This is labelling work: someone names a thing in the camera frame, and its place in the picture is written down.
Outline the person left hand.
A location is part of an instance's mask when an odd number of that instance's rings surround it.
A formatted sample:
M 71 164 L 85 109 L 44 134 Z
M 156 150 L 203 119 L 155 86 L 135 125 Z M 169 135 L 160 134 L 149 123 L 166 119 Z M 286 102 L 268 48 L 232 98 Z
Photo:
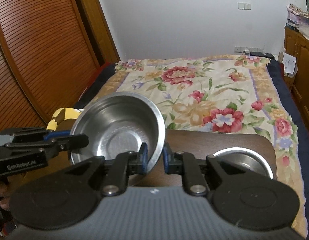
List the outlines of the person left hand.
M 26 173 L 16 174 L 4 182 L 0 178 L 0 207 L 5 211 L 10 211 L 10 199 L 12 194 L 24 184 Z

